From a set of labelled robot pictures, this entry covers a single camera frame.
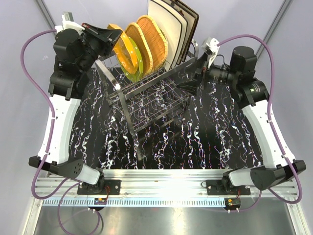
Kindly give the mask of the orange polka dot plate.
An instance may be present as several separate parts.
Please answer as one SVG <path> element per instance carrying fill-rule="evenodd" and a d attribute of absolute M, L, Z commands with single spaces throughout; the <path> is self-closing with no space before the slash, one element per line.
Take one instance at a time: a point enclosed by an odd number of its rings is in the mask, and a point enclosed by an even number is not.
<path fill-rule="evenodd" d="M 136 71 L 136 69 L 134 68 L 136 56 L 133 55 L 134 49 L 132 43 L 129 41 L 129 37 L 123 31 L 123 29 L 116 24 L 110 23 L 108 24 L 107 28 L 122 30 L 122 34 L 118 39 L 117 43 L 115 44 L 113 50 L 117 55 L 117 58 L 121 65 L 124 66 L 125 69 L 129 71 L 129 73 L 134 73 Z"/>

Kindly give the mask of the green polka dot plate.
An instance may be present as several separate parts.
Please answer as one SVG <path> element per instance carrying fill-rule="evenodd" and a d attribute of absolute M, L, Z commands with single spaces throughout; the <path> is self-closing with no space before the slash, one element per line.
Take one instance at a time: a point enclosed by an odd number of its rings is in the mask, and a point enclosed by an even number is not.
<path fill-rule="evenodd" d="M 135 59 L 135 69 L 136 71 L 134 73 L 129 73 L 128 70 L 125 69 L 124 66 L 122 66 L 122 70 L 125 73 L 126 77 L 131 81 L 131 82 L 138 82 L 139 80 L 142 79 L 143 77 L 143 61 L 142 61 L 142 56 L 141 56 L 141 52 L 137 46 L 137 44 L 135 43 L 135 41 L 129 37 L 129 41 L 132 43 L 133 45 L 133 55 L 136 56 Z"/>

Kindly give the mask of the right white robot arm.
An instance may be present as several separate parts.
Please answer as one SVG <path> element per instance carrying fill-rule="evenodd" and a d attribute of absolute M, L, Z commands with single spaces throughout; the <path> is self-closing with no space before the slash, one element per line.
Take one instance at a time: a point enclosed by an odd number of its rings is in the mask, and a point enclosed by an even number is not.
<path fill-rule="evenodd" d="M 193 57 L 182 63 L 192 72 L 191 78 L 179 83 L 190 91 L 200 82 L 227 85 L 231 97 L 249 121 L 263 156 L 258 167 L 233 169 L 223 174 L 221 188 L 226 194 L 235 193 L 240 187 L 255 186 L 260 191 L 294 179 L 298 193 L 302 194 L 299 174 L 306 170 L 303 160 L 296 160 L 285 142 L 275 120 L 270 93 L 265 84 L 255 78 L 257 56 L 252 48 L 238 46 L 233 49 L 228 65 L 215 66 L 216 51 L 210 49 L 201 57 Z"/>

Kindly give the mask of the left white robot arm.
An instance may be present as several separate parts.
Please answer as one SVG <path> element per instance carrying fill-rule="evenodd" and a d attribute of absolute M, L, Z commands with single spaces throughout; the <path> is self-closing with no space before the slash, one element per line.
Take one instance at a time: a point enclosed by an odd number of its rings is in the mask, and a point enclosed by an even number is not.
<path fill-rule="evenodd" d="M 28 164 L 39 172 L 74 179 L 88 185 L 94 194 L 105 190 L 101 172 L 84 164 L 82 159 L 69 157 L 69 139 L 75 114 L 80 106 L 88 71 L 98 57 L 109 56 L 122 35 L 120 29 L 102 29 L 87 23 L 64 23 L 55 29 L 54 71 L 44 97 L 49 105 L 49 117 L 44 141 Z"/>

